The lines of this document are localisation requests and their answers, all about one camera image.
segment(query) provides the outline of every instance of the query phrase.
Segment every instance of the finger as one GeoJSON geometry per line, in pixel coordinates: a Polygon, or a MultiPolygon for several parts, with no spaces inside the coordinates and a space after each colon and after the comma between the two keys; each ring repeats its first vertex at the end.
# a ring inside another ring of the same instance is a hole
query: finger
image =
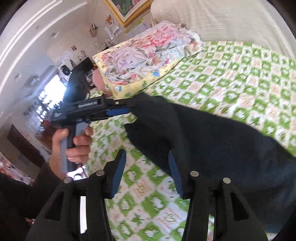
{"type": "Polygon", "coordinates": [[[69,161],[71,162],[76,162],[76,163],[83,163],[86,164],[89,157],[88,155],[82,155],[82,156],[69,156],[68,157],[69,161]]]}
{"type": "Polygon", "coordinates": [[[88,146],[92,143],[92,138],[87,135],[74,137],[73,143],[77,146],[88,146]]]}
{"type": "Polygon", "coordinates": [[[68,157],[88,155],[91,151],[89,146],[76,146],[66,151],[68,157]]]}
{"type": "Polygon", "coordinates": [[[68,129],[58,129],[52,137],[52,154],[60,155],[61,153],[61,140],[69,135],[68,129]]]}
{"type": "Polygon", "coordinates": [[[87,136],[92,136],[93,133],[94,133],[94,130],[92,129],[91,126],[89,126],[89,127],[87,127],[87,128],[85,129],[85,134],[86,134],[87,136]]]}

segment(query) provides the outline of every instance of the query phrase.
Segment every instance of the black clothing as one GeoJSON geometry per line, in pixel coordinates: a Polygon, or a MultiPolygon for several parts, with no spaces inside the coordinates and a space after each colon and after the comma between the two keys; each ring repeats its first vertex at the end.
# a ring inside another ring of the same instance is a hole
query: black clothing
{"type": "Polygon", "coordinates": [[[282,228],[296,207],[296,161],[277,141],[241,122],[160,96],[134,98],[137,120],[125,129],[145,156],[171,175],[168,152],[175,149],[190,170],[213,180],[230,178],[266,231],[282,228]]]}
{"type": "Polygon", "coordinates": [[[0,240],[25,240],[30,229],[25,218],[37,217],[60,181],[47,164],[33,186],[0,173],[0,240]]]}

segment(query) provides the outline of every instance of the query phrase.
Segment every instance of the green checkered bedsheet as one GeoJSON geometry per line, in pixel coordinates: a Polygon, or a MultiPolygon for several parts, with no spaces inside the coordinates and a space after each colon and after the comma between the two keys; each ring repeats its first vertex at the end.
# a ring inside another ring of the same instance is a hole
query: green checkered bedsheet
{"type": "MultiPolygon", "coordinates": [[[[150,95],[246,123],[296,154],[296,63],[271,50],[243,42],[208,42],[148,86],[150,95]]],[[[101,95],[93,91],[92,97],[101,95]]],[[[181,240],[189,206],[174,182],[128,140],[127,114],[93,122],[94,141],[88,172],[102,169],[118,150],[127,163],[118,194],[106,200],[117,240],[181,240]]],[[[213,236],[209,219],[208,238],[213,236]]]]}

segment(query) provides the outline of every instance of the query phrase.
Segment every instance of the hand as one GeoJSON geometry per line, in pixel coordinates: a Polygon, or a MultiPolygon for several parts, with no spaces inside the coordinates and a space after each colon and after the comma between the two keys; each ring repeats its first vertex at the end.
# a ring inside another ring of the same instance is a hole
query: hand
{"type": "MultiPolygon", "coordinates": [[[[89,145],[92,143],[92,134],[93,129],[89,126],[85,130],[85,135],[73,138],[73,143],[76,147],[66,151],[69,161],[86,164],[90,152],[89,145]]],[[[52,155],[49,160],[49,167],[60,179],[64,179],[67,176],[61,172],[61,140],[65,139],[68,135],[68,129],[59,129],[52,138],[52,155]]]]}

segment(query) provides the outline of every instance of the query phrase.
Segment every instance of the framed painting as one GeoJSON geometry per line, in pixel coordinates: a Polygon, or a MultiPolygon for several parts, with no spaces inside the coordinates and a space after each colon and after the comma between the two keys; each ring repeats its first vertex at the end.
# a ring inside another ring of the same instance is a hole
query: framed painting
{"type": "Polygon", "coordinates": [[[123,27],[147,10],[153,0],[104,0],[123,27]]]}

